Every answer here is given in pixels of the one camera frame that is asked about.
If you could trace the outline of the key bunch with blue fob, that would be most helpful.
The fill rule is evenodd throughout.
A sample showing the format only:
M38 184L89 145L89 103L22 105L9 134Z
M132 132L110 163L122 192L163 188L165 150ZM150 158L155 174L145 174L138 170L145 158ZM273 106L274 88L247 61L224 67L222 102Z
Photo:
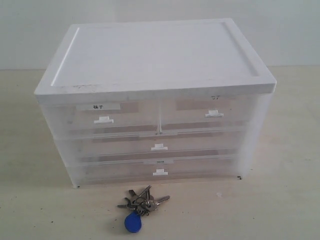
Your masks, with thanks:
M130 198L125 197L125 204L117 205L118 208L131 211L124 219L124 227L129 233L138 233L142 228L142 217L149 216L150 213L156 211L159 206L171 199L170 195L155 199L151 195L151 185L148 185L140 193L136 193L133 189L129 189Z

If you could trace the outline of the white translucent drawer cabinet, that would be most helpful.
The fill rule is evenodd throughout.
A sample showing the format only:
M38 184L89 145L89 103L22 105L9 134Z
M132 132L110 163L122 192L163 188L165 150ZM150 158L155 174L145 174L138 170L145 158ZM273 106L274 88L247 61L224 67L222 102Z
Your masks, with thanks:
M113 22L71 25L34 94L66 169L92 163L76 160L73 140L241 131L233 155L248 174L276 84L230 18ZM244 126L161 129L163 101L236 96L254 101ZM156 131L58 136L49 114L56 106L147 100L158 103Z

